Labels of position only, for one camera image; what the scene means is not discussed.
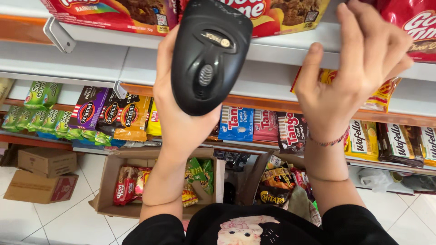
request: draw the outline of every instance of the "plastic bag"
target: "plastic bag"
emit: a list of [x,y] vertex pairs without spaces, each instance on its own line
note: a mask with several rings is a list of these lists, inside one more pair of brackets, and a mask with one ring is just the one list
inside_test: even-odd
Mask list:
[[358,172],[360,182],[373,192],[386,192],[388,186],[394,182],[389,171],[380,169],[364,168]]

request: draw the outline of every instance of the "qr code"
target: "qr code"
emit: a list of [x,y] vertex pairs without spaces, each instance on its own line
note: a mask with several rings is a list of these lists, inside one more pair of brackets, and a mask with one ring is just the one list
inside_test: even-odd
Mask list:
[[157,25],[160,26],[168,26],[167,17],[163,14],[156,14],[157,17]]
[[304,22],[312,22],[315,21],[318,17],[319,12],[318,11],[309,11],[307,12],[306,19]]

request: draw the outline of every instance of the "black shirt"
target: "black shirt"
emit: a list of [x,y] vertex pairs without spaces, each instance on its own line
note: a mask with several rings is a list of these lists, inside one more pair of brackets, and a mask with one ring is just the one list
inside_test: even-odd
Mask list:
[[341,205],[322,217],[322,229],[270,205],[211,204],[189,222],[160,214],[140,223],[123,245],[147,244],[397,244],[374,215],[357,205]]

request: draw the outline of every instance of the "bracelet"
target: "bracelet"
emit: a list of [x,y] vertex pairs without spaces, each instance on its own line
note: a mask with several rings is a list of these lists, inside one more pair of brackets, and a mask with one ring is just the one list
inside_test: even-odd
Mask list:
[[339,139],[334,140],[334,141],[330,141],[330,142],[326,142],[326,143],[321,143],[321,142],[318,142],[318,141],[314,140],[314,139],[312,138],[312,136],[310,135],[310,131],[309,131],[309,139],[310,139],[313,143],[315,143],[316,145],[319,145],[319,146],[332,146],[332,145],[334,145],[334,144],[336,144],[336,143],[341,142],[343,139],[346,139],[346,138],[348,137],[349,134],[350,134],[350,128],[347,128],[347,130],[345,131],[345,133],[344,133],[344,134],[343,134]]

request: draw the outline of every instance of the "purple wafer package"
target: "purple wafer package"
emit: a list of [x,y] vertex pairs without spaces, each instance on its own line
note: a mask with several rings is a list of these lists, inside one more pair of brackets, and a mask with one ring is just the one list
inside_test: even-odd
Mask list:
[[68,126],[74,129],[95,130],[108,91],[109,88],[85,86]]

